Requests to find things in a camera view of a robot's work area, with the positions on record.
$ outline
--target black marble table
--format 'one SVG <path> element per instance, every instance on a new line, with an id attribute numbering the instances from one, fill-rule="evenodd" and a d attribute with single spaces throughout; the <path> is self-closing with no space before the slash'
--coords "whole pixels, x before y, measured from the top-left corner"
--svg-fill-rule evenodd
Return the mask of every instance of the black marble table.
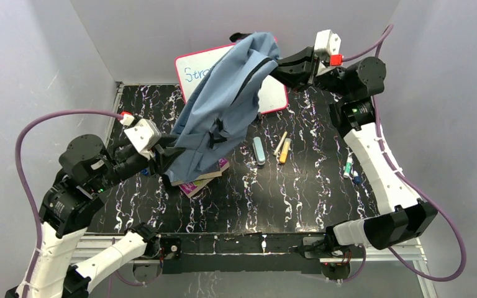
<path id="1" fill-rule="evenodd" d="M 104 193 L 106 204 L 88 231 L 119 233 L 147 222 L 161 232 L 318 232 L 378 215 L 357 160 L 363 184 L 343 179 L 349 150 L 329 121 L 332 95 L 310 88 L 290 91 L 288 97 L 287 109 L 250 126 L 246 140 L 227 155 L 230 168 L 194 197 L 188 199 L 177 188 L 166 190 L 160 178 L 138 174 Z M 168 133 L 183 107 L 178 85 L 125 86 L 118 112 L 148 117 Z M 292 143 L 286 164 L 280 165 L 272 153 L 284 131 Z M 110 141 L 121 135 L 122 126 L 114 124 Z M 267 161 L 261 168 L 254 137 L 264 142 Z"/>

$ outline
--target white wall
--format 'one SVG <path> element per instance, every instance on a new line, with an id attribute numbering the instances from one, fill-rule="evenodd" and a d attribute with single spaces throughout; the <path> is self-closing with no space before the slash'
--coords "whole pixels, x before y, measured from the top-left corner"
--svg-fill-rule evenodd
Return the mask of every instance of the white wall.
<path id="1" fill-rule="evenodd" d="M 477 297 L 477 1 L 403 0 L 383 47 L 384 134 L 406 175 L 457 222 L 468 249 L 463 276 L 439 297 Z M 431 273 L 458 267 L 441 216 L 422 237 Z"/>
<path id="2" fill-rule="evenodd" d="M 0 0 L 0 297 L 18 285 L 35 229 L 14 166 L 19 131 L 61 109 L 112 110 L 115 83 L 68 0 Z M 34 129 L 23 161 L 37 202 L 51 186 L 66 144 L 105 136 L 106 117 L 67 117 Z"/>
<path id="3" fill-rule="evenodd" d="M 71 2 L 116 81 L 175 83 L 177 56 L 228 44 L 235 32 L 273 32 L 288 56 L 332 29 L 352 55 L 375 41 L 399 0 Z"/>

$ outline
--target yellow marker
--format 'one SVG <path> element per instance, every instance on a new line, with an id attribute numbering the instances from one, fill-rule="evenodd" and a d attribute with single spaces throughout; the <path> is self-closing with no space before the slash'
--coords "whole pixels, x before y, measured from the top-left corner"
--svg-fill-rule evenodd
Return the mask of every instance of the yellow marker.
<path id="1" fill-rule="evenodd" d="M 281 151 L 281 157 L 279 157 L 279 162 L 280 163 L 285 163 L 286 162 L 286 157 L 288 157 L 288 150 L 289 150 L 289 144 L 290 143 L 291 143 L 290 138 L 286 138 L 284 140 L 283 151 Z"/>

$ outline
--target book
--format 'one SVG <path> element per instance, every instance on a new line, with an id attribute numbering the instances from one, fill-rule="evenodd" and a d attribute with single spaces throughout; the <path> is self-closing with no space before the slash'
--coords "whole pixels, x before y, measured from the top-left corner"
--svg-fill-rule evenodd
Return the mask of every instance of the book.
<path id="1" fill-rule="evenodd" d="M 225 158 L 219 159 L 220 176 L 222 172 L 229 168 L 229 162 Z M 179 185 L 180 189 L 186 194 L 188 198 L 192 198 L 197 192 L 204 188 L 213 178 L 207 178 L 202 180 L 196 180 L 190 183 L 184 183 Z"/>
<path id="2" fill-rule="evenodd" d="M 203 180 L 207 178 L 215 178 L 215 177 L 220 177 L 222 176 L 222 172 L 220 171 L 220 165 L 219 163 L 215 163 L 214 165 L 210 166 L 208 169 L 206 169 L 200 176 L 198 176 L 195 181 L 197 180 Z M 184 181 L 177 180 L 176 177 L 171 174 L 169 175 L 169 180 L 171 181 L 172 186 L 179 186 L 180 184 L 184 184 Z"/>

